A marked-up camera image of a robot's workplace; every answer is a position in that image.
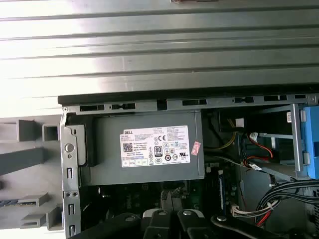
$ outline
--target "blue bracket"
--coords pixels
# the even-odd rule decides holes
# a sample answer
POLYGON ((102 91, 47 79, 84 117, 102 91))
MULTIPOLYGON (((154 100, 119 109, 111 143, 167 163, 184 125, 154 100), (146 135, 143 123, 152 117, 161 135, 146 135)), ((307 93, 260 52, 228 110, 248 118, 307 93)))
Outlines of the blue bracket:
POLYGON ((301 123, 305 151, 309 153, 308 176, 319 179, 319 106, 305 107, 306 122, 301 123))

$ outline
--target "ribbed metal panel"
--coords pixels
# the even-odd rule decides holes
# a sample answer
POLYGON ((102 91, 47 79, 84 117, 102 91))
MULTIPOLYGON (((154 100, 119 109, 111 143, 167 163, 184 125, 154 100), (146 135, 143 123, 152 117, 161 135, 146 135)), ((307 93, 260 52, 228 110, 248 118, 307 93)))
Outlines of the ribbed metal panel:
POLYGON ((0 97, 35 109, 58 95, 315 83, 319 1, 1 1, 0 41, 0 97))

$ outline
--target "cable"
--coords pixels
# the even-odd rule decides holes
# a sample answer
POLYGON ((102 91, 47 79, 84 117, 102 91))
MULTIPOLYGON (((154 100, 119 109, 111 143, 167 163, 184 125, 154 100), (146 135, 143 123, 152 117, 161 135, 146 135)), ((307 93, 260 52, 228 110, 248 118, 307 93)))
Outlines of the cable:
POLYGON ((262 224, 268 219, 268 217, 270 216, 271 212, 268 212, 258 223, 256 226, 260 227, 262 226, 262 224))
POLYGON ((245 200, 245 198, 244 198, 243 190, 241 189, 240 183, 239 183, 239 190, 240 190, 240 196, 241 196, 241 199, 243 200, 245 209, 247 209, 248 206, 247 206, 246 200, 245 200))
POLYGON ((263 215, 263 214, 269 212, 270 210, 273 210, 276 206, 278 206, 279 205, 278 202, 279 202, 278 200, 275 200, 273 203, 270 204, 270 206, 268 206, 264 209, 258 210, 258 211, 254 211, 254 212, 241 211, 237 208, 234 208, 234 212, 236 214, 241 215, 241 216, 253 216, 253 215, 260 215, 260 214, 263 215))
POLYGON ((240 164, 240 163, 237 163, 237 162, 235 162, 234 160, 232 160, 232 159, 230 159, 230 158, 226 158, 226 157, 223 157, 223 156, 217 156, 217 155, 214 155, 213 157, 215 157, 215 158, 220 158, 220 159, 223 159, 223 160, 228 161, 228 162, 230 162, 230 163, 236 164, 237 166, 246 168, 246 166, 244 166, 244 165, 242 165, 242 164, 240 164))
POLYGON ((263 145, 261 145, 261 144, 255 142, 255 141, 253 141, 253 139, 252 139, 249 135, 250 135, 250 134, 248 133, 248 134, 247 134, 247 137, 248 137, 249 141, 250 141, 252 144, 254 144, 254 145, 256 145, 256 146, 258 146, 258 147, 260 147, 260 148, 263 148, 263 149, 266 150, 266 151, 268 151, 269 154, 270 154, 270 157, 271 157, 271 158, 274 158, 274 155, 273 155, 271 149, 269 149, 269 148, 267 148, 267 147, 265 147, 265 146, 263 146, 263 145))
MULTIPOLYGON (((228 119, 227 121, 229 122, 229 124, 230 124, 230 126, 232 128, 235 127, 235 125, 234 125, 233 121, 231 121, 231 119, 228 119)), ((231 137, 231 139, 226 144, 224 144, 223 146, 218 147, 218 148, 205 147, 204 150, 207 151, 207 152, 214 152, 214 151, 219 151, 219 150, 225 149, 225 148, 231 146, 232 143, 235 141, 236 134, 237 134, 237 132, 233 132, 233 136, 231 137)))
MULTIPOLYGON (((263 196, 263 198, 260 200, 256 210, 260 210, 269 201, 271 201, 273 199, 278 200, 278 204, 280 204, 282 200, 285 200, 287 198, 293 198, 293 199, 296 199, 296 200, 301 201, 303 203, 317 205, 317 204, 319 204, 319 198, 298 195, 297 193, 299 192, 300 188, 318 187, 318 186, 319 186, 319 182, 317 180, 302 180, 302 181, 283 183, 283 184, 276 186, 276 187, 272 188, 271 190, 269 190, 263 196), (296 189, 294 194, 283 192, 283 191, 291 190, 291 189, 296 189)), ((265 214, 264 217, 259 221, 257 220, 257 218, 255 218, 255 224, 259 227, 262 226, 266 222, 266 220, 269 218, 270 215, 271 215, 271 211, 269 211, 267 214, 265 214)))
POLYGON ((217 131, 215 130, 215 127, 213 125, 213 123, 211 122, 212 120, 212 116, 209 116, 208 118, 208 128, 210 129, 210 131, 212 131, 212 133, 215 135, 215 137, 218 139, 220 145, 224 145, 224 141, 223 139, 220 137, 220 135, 217 133, 217 131))

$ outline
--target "gray plastic part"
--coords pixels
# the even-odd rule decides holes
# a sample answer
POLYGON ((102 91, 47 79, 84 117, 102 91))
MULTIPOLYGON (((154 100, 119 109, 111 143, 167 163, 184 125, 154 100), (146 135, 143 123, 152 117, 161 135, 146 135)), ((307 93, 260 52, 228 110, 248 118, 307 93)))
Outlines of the gray plastic part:
POLYGON ((200 148, 197 156, 191 155, 189 152, 190 163, 122 167, 120 134, 123 134, 124 129, 178 125, 188 126, 190 151, 195 141, 202 143, 200 112, 136 113, 130 116, 97 119, 96 148, 98 165, 90 168, 90 175, 82 174, 83 185, 127 184, 204 178, 203 147, 200 148))
POLYGON ((0 154, 0 175, 43 163, 43 152, 43 148, 32 148, 0 154))
POLYGON ((0 123, 0 132, 0 143, 36 140, 35 122, 30 120, 0 123))
POLYGON ((56 206, 50 212, 46 213, 46 227, 49 231, 63 230, 63 209, 61 206, 56 206))
POLYGON ((42 140, 43 142, 60 140, 59 125, 49 123, 42 125, 42 140))
POLYGON ((18 203, 32 203, 35 202, 35 206, 39 207, 42 204, 46 203, 50 200, 50 197, 48 193, 45 193, 43 195, 32 195, 32 196, 26 196, 18 201, 18 203))
POLYGON ((21 229, 39 228, 45 224, 45 214, 30 214, 21 220, 21 229))

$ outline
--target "wire bundle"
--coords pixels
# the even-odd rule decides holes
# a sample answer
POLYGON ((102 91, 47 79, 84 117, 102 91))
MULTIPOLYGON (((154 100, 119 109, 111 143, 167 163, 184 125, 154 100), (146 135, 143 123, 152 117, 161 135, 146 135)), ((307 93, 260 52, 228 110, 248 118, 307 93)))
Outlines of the wire bundle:
MULTIPOLYGON (((232 128, 235 127, 235 125, 234 125, 234 123, 233 123, 233 121, 231 119, 228 119, 227 121, 229 122, 229 124, 230 124, 230 126, 232 128)), ((225 143, 223 146, 218 147, 218 148, 205 147, 204 148, 205 151, 207 151, 207 152, 215 152, 215 151, 219 151, 219 150, 222 150, 222 149, 225 149, 225 148, 231 146, 233 144, 233 142, 235 141, 235 139, 236 139, 236 134, 237 134, 237 132, 233 132, 233 136, 231 137, 231 139, 227 143, 225 143)))
MULTIPOLYGON (((274 187, 273 189, 269 190, 264 195, 264 197, 260 200, 256 208, 256 211, 266 209, 265 206, 266 205, 268 206, 270 202, 272 203, 276 202, 275 206, 278 206, 282 200, 285 200, 288 198, 293 198, 303 203, 312 204, 312 205, 319 204, 319 197, 317 198, 317 197, 303 196, 303 195, 297 194, 301 188, 308 188, 308 187, 319 187, 319 181, 318 180, 302 180, 302 181, 296 181, 296 182, 283 183, 277 187, 274 187), (296 190, 295 193, 285 192, 287 190, 292 190, 292 189, 296 190)), ((271 212, 272 212, 272 209, 264 213, 263 218, 258 218, 261 215, 257 216, 257 218, 255 218, 255 224, 259 227, 262 226, 271 215, 271 212)))
POLYGON ((255 141, 253 141, 252 138, 251 138, 249 135, 250 135, 250 134, 248 133, 248 134, 247 134, 247 137, 248 137, 249 141, 250 141, 252 144, 254 144, 254 145, 256 145, 256 146, 258 146, 258 147, 260 147, 260 148, 266 150, 267 152, 269 152, 270 157, 260 157, 260 156, 248 156, 248 157, 247 157, 247 155, 246 155, 246 153, 245 153, 245 151, 244 151, 244 147, 243 147, 243 144, 244 144, 244 134, 243 134, 243 135, 241 136, 241 139, 240 139, 240 151, 241 151, 241 153, 242 153, 242 155, 243 155, 243 157, 244 157, 243 164, 244 164, 246 167, 250 168, 250 166, 249 166, 249 160, 250 160, 250 159, 261 159, 261 160, 264 160, 264 161, 269 161, 269 159, 273 159, 273 158, 274 158, 274 154, 273 154, 273 152, 272 152, 271 149, 269 149, 269 148, 267 148, 267 147, 265 147, 265 146, 263 146, 263 145, 261 145, 261 144, 255 142, 255 141))
POLYGON ((279 205, 279 201, 275 200, 273 203, 269 203, 266 208, 260 209, 254 212, 245 212, 241 211, 238 208, 233 208, 233 215, 234 217, 241 217, 241 218, 255 218, 267 214, 268 212, 272 211, 279 205))

